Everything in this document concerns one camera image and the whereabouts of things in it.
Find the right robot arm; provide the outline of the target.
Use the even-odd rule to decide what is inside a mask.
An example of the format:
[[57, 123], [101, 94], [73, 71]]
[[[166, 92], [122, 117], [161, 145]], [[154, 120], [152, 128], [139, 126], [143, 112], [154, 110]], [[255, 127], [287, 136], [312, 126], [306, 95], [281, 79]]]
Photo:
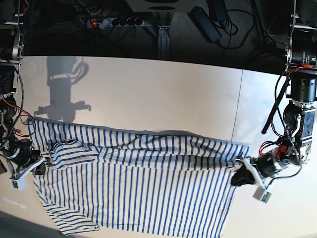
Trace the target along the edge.
[[20, 75], [24, 49], [23, 17], [27, 0], [0, 2], [0, 172], [10, 172], [12, 188], [22, 190], [28, 174], [41, 176], [46, 157], [33, 139], [40, 135], [39, 122], [24, 110], [24, 85]]

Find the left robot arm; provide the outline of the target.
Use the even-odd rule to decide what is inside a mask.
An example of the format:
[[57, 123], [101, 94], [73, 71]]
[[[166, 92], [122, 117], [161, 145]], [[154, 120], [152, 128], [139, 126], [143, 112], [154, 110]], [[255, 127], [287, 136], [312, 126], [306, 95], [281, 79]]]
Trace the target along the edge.
[[240, 165], [231, 186], [258, 185], [261, 196], [270, 195], [278, 173], [290, 165], [302, 168], [313, 140], [317, 100], [317, 2], [295, 0], [286, 43], [285, 70], [274, 87], [274, 104], [261, 133], [272, 129], [277, 137], [259, 147], [259, 155], [238, 155]]

